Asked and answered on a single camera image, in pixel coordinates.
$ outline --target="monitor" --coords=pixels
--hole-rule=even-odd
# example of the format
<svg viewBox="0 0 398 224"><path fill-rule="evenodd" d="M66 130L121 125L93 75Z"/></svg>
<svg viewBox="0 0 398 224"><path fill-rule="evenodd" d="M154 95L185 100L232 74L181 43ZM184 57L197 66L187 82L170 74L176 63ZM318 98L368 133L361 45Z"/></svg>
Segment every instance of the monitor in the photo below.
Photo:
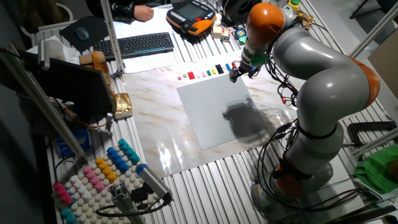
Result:
<svg viewBox="0 0 398 224"><path fill-rule="evenodd" d="M37 64L37 54L19 52L19 55L26 63ZM105 116L116 112L111 92L99 70L51 58L47 71L32 73L47 96L73 102L73 111L78 115Z"/></svg>

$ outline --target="metal pole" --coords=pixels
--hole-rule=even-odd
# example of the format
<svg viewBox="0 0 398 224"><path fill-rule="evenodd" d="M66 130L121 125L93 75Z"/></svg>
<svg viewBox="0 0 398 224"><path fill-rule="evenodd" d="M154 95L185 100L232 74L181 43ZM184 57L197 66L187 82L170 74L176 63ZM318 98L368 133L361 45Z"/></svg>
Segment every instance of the metal pole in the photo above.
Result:
<svg viewBox="0 0 398 224"><path fill-rule="evenodd" d="M106 27L108 28L109 38L111 40L111 45L113 49L114 58L116 60L116 68L119 75L125 74L123 67L123 60L120 54L120 48L118 39L116 38L116 33L114 32L113 18L111 12L111 6L108 0L101 0L102 11L104 13Z"/></svg>
<svg viewBox="0 0 398 224"><path fill-rule="evenodd" d="M355 158L362 156L365 152L369 152L370 150L374 149L375 147L384 144L385 142L391 141L394 138L398 137L398 128L394 128L393 130L389 131L387 134L377 138L376 140L370 142L369 144L359 148L357 151L353 153Z"/></svg>
<svg viewBox="0 0 398 224"><path fill-rule="evenodd" d="M289 2L289 0L279 0L278 2L278 7L279 8L283 8L287 5L287 3Z"/></svg>
<svg viewBox="0 0 398 224"><path fill-rule="evenodd" d="M368 36L359 43L355 49L352 51L352 53L349 55L350 57L356 58L371 42L374 40L377 35L381 33L381 31L386 28L389 22L391 22L398 14L398 2L390 9L390 11L381 19L381 21L373 27L373 29L370 31Z"/></svg>
<svg viewBox="0 0 398 224"><path fill-rule="evenodd" d="M6 49L16 55L18 54L11 44L7 45ZM65 124L65 122L63 122L61 116L50 104L49 99L45 95L43 89L37 83L33 74L26 71L21 60L13 55L1 52L0 59L15 76L29 96L33 99L37 107L39 107L39 109L43 112L44 116L50 121L52 126L65 140L75 155L80 159L86 160L84 150L81 148L80 144L69 130L68 126Z"/></svg>

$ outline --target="keyboard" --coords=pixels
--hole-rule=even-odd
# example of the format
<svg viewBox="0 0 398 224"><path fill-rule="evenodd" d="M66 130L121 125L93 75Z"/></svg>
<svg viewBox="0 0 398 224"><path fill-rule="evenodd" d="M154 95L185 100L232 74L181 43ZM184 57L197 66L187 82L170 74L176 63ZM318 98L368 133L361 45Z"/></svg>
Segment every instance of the keyboard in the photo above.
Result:
<svg viewBox="0 0 398 224"><path fill-rule="evenodd" d="M166 53L173 51L173 42L168 32L139 35L118 39L120 53L123 59ZM103 40L94 44L94 50L104 52L107 61L114 60L110 40Z"/></svg>

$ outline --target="blue lego brick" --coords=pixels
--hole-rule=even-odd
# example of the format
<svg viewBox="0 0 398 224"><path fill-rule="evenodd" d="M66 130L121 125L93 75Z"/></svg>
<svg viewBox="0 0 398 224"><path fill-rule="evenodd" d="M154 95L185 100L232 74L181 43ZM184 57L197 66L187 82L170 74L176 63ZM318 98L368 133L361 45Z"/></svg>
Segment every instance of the blue lego brick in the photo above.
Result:
<svg viewBox="0 0 398 224"><path fill-rule="evenodd" d="M124 174L126 171L129 169L129 166L122 160L122 158L119 156L119 154L112 148L110 147L108 150L106 150L108 153L108 157L112 160L112 162L115 164L115 166L120 170L120 173Z"/></svg>
<svg viewBox="0 0 398 224"><path fill-rule="evenodd" d="M119 147L123 150L123 152L127 155L127 157L130 159L130 161L134 164L137 165L137 163L140 161L139 156L132 150L132 148L129 146L129 144L126 142L124 139L119 140Z"/></svg>

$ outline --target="white sheet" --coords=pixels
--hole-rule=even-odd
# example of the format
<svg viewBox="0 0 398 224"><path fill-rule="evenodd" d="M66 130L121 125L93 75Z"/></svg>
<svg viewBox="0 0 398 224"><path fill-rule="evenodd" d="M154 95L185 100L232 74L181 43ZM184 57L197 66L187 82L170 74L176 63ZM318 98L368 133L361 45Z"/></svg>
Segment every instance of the white sheet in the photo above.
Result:
<svg viewBox="0 0 398 224"><path fill-rule="evenodd" d="M116 37L120 39L159 32L168 32L173 35L172 27L166 21L167 11L168 9L154 8L154 17L146 22L134 21L132 24L114 22ZM173 52L129 58L124 59L123 62L126 66L126 73L143 72L177 64Z"/></svg>

